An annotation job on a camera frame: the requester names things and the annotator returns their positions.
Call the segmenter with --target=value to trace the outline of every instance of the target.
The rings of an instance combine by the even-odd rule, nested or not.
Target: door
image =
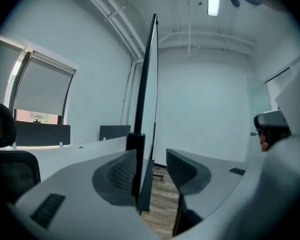
[[[251,133],[247,161],[253,157],[262,156],[259,136],[253,122],[256,115],[271,111],[270,96],[267,84],[256,78],[247,78],[247,91],[250,100]]]

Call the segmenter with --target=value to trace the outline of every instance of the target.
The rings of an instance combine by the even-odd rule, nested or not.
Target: chair headrest
[[[14,118],[10,110],[0,104],[0,148],[11,146],[17,136]]]

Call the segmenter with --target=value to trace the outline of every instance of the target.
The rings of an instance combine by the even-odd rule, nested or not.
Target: black chair
[[[0,148],[11,146],[17,136],[14,118],[0,104]],[[37,158],[22,150],[0,150],[0,198],[14,203],[20,196],[40,183]]]

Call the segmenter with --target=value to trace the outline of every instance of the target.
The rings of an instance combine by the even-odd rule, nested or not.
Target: baseboard
[[[158,164],[158,163],[154,163],[154,166],[155,166],[155,167],[160,167],[160,168],[167,169],[167,166],[166,166],[166,165],[162,165],[162,164]]]

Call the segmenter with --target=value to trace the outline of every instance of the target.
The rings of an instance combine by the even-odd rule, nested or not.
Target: finger
[[[268,143],[266,143],[266,142],[262,143],[261,144],[261,151],[266,152],[268,150],[268,147],[269,147]]]
[[[260,134],[260,141],[261,141],[261,143],[264,143],[264,142],[266,142],[266,136],[264,135],[264,134]]]

